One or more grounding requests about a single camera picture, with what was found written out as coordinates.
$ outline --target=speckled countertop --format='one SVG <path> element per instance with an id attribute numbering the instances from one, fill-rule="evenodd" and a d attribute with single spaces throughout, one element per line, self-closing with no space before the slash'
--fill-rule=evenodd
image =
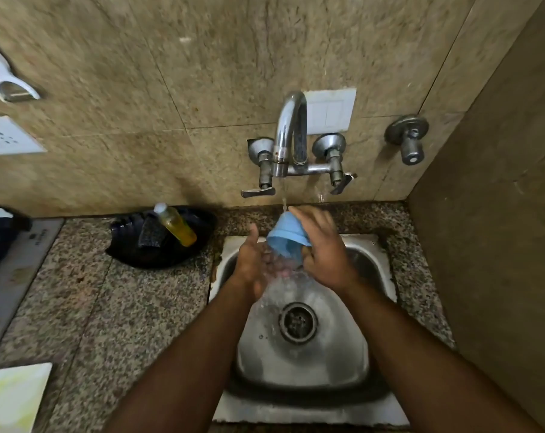
<path id="1" fill-rule="evenodd" d="M 341 233 L 379 234 L 400 305 L 454 346 L 406 206 L 367 202 L 326 209 Z M 0 368 L 54 364 L 34 432 L 99 431 L 134 380 L 204 307 L 222 238 L 246 234 L 251 222 L 265 234 L 281 212 L 279 206 L 218 210 L 217 230 L 204 251 L 163 271 L 132 269 L 106 255 L 110 219 L 68 219 L 0 344 Z M 213 424 L 211 432 L 344 429 L 351 427 Z"/>

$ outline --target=black soap dish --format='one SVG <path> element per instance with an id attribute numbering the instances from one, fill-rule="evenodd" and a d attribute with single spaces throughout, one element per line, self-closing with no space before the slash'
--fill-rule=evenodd
<path id="1" fill-rule="evenodd" d="M 112 241 L 106 253 L 137 269 L 165 269 L 197 255 L 208 243 L 217 218 L 199 208 L 175 208 L 196 234 L 196 242 L 192 246 L 182 246 L 150 210 L 112 222 Z"/>

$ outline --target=white cutting board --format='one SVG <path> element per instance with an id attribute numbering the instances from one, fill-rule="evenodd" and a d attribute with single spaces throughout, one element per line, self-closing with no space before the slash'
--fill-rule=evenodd
<path id="1" fill-rule="evenodd" d="M 51 363 L 0 369 L 0 432 L 30 433 Z"/>

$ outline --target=forearm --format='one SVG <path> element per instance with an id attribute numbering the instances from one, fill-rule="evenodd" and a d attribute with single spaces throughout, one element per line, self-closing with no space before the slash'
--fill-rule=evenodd
<path id="1" fill-rule="evenodd" d="M 104 431 L 205 432 L 252 302 L 242 282 L 230 278 L 125 396 Z"/>
<path id="2" fill-rule="evenodd" d="M 417 432 L 543 431 L 474 365 L 380 292 L 358 285 L 340 296 Z"/>

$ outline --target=brown wall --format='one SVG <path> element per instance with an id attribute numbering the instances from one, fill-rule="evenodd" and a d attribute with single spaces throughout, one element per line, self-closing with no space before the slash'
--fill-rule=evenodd
<path id="1" fill-rule="evenodd" d="M 348 86 L 360 178 L 336 200 L 406 198 L 540 1 L 0 0 L 0 50 L 44 97 L 0 115 L 48 150 L 0 157 L 0 204 L 278 203 L 240 197 L 257 183 L 246 139 L 273 134 L 289 90 Z M 419 111 L 427 160 L 406 167 L 382 135 Z M 289 200 L 327 180 L 291 178 Z"/>
<path id="2" fill-rule="evenodd" d="M 545 0 L 409 206 L 459 349 L 545 426 Z"/>

